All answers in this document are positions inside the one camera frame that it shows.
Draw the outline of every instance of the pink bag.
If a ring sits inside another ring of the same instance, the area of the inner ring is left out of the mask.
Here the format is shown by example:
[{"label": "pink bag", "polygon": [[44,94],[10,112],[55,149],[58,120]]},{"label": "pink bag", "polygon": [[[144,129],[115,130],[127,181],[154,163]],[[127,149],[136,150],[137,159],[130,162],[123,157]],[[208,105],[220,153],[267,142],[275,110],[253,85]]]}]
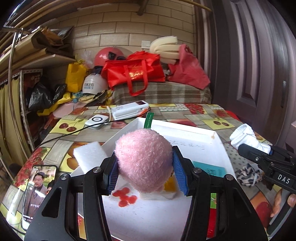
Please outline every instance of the pink bag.
[{"label": "pink bag", "polygon": [[170,82],[191,85],[195,88],[204,89],[210,83],[208,76],[200,66],[198,59],[192,54],[186,44],[179,48],[180,60],[175,65],[168,67],[173,74],[168,77]]}]

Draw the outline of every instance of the helmet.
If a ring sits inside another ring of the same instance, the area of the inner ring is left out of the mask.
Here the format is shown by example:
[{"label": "helmet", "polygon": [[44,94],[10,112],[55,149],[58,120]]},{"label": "helmet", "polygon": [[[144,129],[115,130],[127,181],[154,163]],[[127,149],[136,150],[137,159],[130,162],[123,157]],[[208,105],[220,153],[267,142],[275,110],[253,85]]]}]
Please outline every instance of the helmet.
[{"label": "helmet", "polygon": [[93,73],[85,78],[83,87],[82,87],[82,93],[96,95],[99,92],[102,92],[107,89],[108,89],[107,81],[100,74]]},{"label": "helmet", "polygon": [[101,49],[94,58],[94,65],[95,66],[104,66],[106,60],[119,60],[118,57],[123,57],[123,53],[114,47],[107,47]]}]

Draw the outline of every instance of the yellow curtain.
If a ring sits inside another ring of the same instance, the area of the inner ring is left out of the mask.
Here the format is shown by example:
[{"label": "yellow curtain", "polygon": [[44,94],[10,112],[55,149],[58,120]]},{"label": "yellow curtain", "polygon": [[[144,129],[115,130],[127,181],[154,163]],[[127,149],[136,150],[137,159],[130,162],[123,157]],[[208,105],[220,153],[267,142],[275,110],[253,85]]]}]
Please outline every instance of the yellow curtain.
[{"label": "yellow curtain", "polygon": [[[20,96],[19,96],[19,78],[12,81],[12,99],[15,116],[17,120],[18,129],[20,131],[22,142],[28,156],[30,156],[30,149],[23,133],[22,121],[20,115]],[[1,112],[1,134],[0,147],[3,155],[3,160],[7,165],[17,163],[23,165],[26,162],[26,157],[22,151],[21,145],[17,138],[17,133],[13,125],[12,115],[10,112],[8,85],[5,85],[0,90],[0,112]]]}]

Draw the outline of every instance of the brick wall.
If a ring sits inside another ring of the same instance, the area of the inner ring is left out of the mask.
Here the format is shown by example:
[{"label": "brick wall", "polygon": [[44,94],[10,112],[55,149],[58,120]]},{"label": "brick wall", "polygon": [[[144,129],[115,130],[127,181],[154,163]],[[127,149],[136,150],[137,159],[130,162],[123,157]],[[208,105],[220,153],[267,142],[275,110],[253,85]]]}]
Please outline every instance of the brick wall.
[{"label": "brick wall", "polygon": [[[91,51],[92,57],[106,46],[121,46],[141,51],[141,41],[174,35],[179,44],[187,44],[195,53],[195,18],[193,5],[178,0],[149,0],[145,13],[138,16],[136,3],[110,3],[83,8],[54,20],[51,27],[74,26],[67,39],[80,55]],[[47,71],[53,84],[64,81],[67,66]]]}]

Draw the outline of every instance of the man on phone screen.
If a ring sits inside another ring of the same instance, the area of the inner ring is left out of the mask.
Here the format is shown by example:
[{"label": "man on phone screen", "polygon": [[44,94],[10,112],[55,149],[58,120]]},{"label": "man on phone screen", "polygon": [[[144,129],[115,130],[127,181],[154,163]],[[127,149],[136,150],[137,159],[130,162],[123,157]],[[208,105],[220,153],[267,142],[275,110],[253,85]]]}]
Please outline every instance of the man on phone screen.
[{"label": "man on phone screen", "polygon": [[38,172],[33,178],[34,187],[27,189],[24,203],[24,216],[27,221],[31,221],[39,206],[45,198],[47,188],[43,185],[45,178],[44,172]]}]

